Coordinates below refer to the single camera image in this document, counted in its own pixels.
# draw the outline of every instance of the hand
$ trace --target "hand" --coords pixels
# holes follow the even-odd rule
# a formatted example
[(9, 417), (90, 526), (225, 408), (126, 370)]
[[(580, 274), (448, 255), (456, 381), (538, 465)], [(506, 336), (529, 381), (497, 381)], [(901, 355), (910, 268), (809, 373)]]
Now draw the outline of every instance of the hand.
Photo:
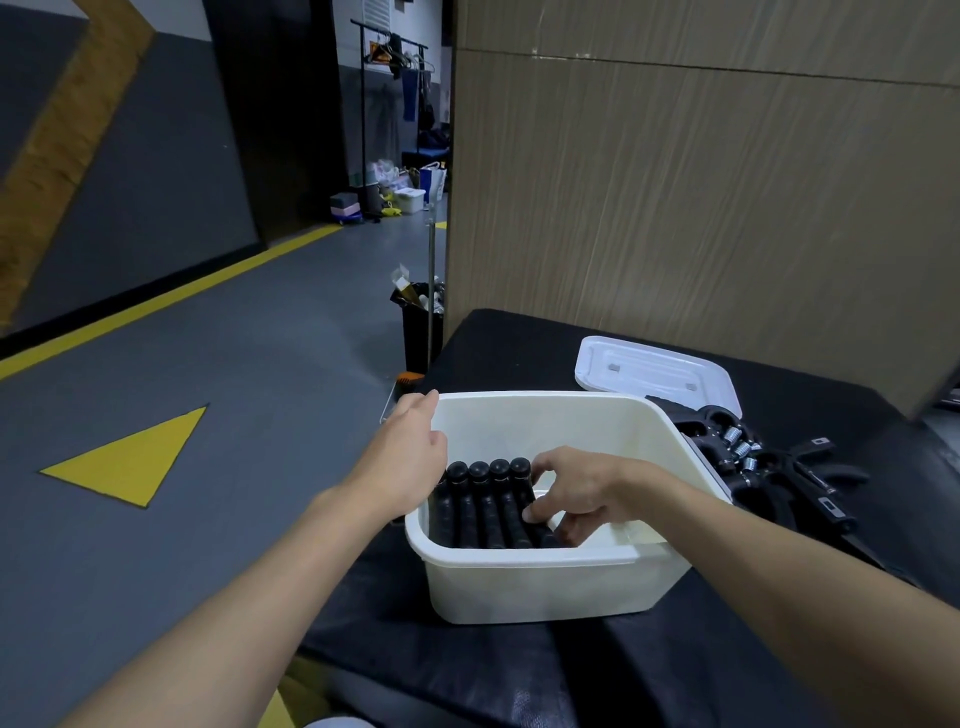
[(430, 429), (439, 400), (437, 390), (401, 397), (344, 481), (365, 491), (385, 522), (417, 508), (444, 474), (446, 435)]
[(637, 515), (622, 497), (624, 486), (656, 476), (660, 468), (642, 460), (564, 446), (534, 458), (533, 482), (546, 471), (556, 472), (557, 480), (546, 495), (526, 507), (523, 519), (539, 523), (566, 511), (555, 533), (561, 541), (579, 546), (604, 523), (635, 520)]

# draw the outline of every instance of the black metal rack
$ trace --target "black metal rack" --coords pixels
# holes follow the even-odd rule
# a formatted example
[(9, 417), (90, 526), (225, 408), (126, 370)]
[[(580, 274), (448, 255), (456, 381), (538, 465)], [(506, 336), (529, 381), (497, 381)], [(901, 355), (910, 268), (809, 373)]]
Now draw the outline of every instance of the black metal rack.
[[(353, 25), (360, 27), (360, 157), (361, 157), (361, 168), (360, 168), (360, 188), (364, 195), (367, 194), (367, 81), (366, 74), (364, 69), (368, 65), (367, 62), (367, 31), (373, 31), (374, 33), (379, 33), (382, 36), (390, 37), (392, 34), (388, 30), (383, 28), (377, 28), (375, 25), (369, 25), (367, 23), (361, 23), (359, 20), (350, 19), (350, 22)], [(406, 38), (403, 36), (397, 36), (404, 43), (409, 43), (410, 45), (417, 46), (417, 56), (420, 59), (420, 73), (425, 69), (423, 67), (423, 51), (427, 50), (429, 46), (423, 45), (423, 43), (417, 43), (415, 40)], [(418, 82), (417, 86), (417, 118), (414, 122), (415, 124), (420, 123), (420, 83)], [(420, 154), (420, 129), (416, 131), (417, 137), (417, 154)]]

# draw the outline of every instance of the black trash bin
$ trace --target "black trash bin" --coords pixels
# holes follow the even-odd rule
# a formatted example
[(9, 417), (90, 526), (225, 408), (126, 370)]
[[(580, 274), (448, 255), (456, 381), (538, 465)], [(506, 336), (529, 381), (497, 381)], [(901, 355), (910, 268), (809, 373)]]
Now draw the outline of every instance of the black trash bin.
[[(426, 283), (413, 283), (418, 296), (426, 296)], [(407, 371), (416, 374), (426, 374), (426, 310), (413, 305), (400, 296), (394, 289), (390, 300), (403, 310), (403, 353), (407, 360)], [(444, 345), (444, 315), (433, 315), (433, 360), (437, 359), (440, 349)]]

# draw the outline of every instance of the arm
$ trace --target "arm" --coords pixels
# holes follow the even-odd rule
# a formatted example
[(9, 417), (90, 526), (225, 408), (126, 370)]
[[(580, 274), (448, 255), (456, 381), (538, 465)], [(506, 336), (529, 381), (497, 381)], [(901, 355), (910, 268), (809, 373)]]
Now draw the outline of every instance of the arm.
[(770, 650), (841, 716), (864, 725), (960, 725), (960, 612), (889, 574), (693, 488), (639, 460), (559, 448), (523, 517), (560, 511), (581, 544), (606, 522), (645, 521)]
[(330, 592), (390, 519), (446, 467), (439, 395), (407, 395), (348, 478), (269, 551), (71, 713), (63, 728), (253, 726)]

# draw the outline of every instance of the brown diagonal stripe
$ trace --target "brown diagonal stripe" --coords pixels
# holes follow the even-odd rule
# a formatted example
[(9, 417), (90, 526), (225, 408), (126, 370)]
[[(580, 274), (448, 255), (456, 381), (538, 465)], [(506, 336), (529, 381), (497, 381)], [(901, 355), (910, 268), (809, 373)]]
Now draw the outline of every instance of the brown diagonal stripe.
[(50, 247), (154, 29), (129, 0), (75, 0), (89, 22), (0, 188), (0, 334)]

